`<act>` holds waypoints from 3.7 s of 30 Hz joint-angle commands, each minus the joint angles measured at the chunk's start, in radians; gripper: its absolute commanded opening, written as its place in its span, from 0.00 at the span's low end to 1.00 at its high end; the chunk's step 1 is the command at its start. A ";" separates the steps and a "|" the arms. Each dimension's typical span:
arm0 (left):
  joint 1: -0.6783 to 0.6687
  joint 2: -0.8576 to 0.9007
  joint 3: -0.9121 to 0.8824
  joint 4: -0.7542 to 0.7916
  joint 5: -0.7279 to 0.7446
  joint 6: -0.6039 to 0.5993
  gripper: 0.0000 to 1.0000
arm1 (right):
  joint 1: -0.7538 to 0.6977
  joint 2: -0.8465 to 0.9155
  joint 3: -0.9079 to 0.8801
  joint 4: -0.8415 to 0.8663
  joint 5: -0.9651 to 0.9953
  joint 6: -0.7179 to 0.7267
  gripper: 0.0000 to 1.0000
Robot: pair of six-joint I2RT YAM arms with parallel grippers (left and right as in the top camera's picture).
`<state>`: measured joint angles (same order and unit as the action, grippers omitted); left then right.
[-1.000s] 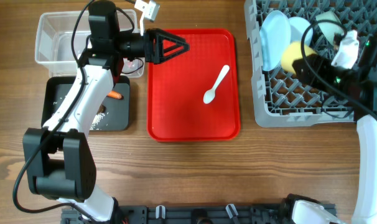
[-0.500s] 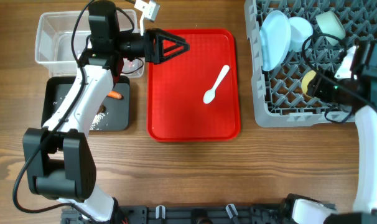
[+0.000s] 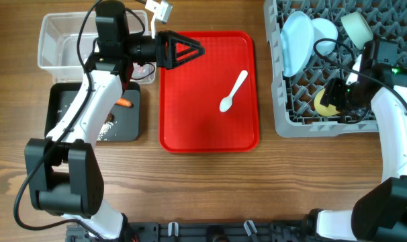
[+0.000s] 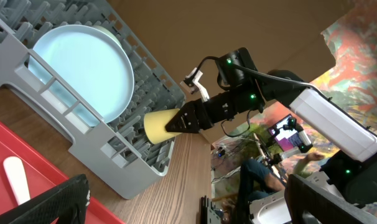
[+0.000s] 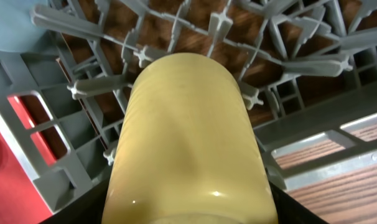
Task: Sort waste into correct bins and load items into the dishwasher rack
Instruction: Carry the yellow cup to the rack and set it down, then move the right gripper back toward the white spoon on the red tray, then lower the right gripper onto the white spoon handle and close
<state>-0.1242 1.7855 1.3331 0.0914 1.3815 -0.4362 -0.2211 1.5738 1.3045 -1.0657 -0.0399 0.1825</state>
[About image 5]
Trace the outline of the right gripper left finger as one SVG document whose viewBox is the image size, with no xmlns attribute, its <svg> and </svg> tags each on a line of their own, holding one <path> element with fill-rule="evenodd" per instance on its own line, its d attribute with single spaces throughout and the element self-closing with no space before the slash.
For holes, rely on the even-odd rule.
<svg viewBox="0 0 377 224">
<path fill-rule="evenodd" d="M 100 224 L 108 187 L 109 179 L 106 179 L 40 224 Z"/>
</svg>

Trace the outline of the large light blue plate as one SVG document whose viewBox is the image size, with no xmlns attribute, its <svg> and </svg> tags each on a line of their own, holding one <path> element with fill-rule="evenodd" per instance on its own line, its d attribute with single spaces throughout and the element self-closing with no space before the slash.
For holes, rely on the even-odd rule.
<svg viewBox="0 0 377 224">
<path fill-rule="evenodd" d="M 48 0 L 0 0 L 0 51 L 28 52 L 46 33 L 31 22 L 35 5 L 48 6 Z"/>
</svg>

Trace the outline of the yellow plastic cup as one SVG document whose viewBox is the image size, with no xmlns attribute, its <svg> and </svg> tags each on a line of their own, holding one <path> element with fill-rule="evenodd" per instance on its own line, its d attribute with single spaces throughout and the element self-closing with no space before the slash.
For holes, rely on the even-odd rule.
<svg viewBox="0 0 377 224">
<path fill-rule="evenodd" d="M 180 215 L 278 221 L 237 82 L 192 53 L 162 57 L 134 82 L 102 221 Z"/>
</svg>

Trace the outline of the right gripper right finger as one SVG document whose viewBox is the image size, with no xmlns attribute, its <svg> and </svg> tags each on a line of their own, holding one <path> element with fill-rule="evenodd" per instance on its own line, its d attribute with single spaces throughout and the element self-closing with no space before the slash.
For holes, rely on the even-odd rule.
<svg viewBox="0 0 377 224">
<path fill-rule="evenodd" d="M 269 182 L 277 210 L 278 224 L 328 224 L 272 182 Z"/>
</svg>

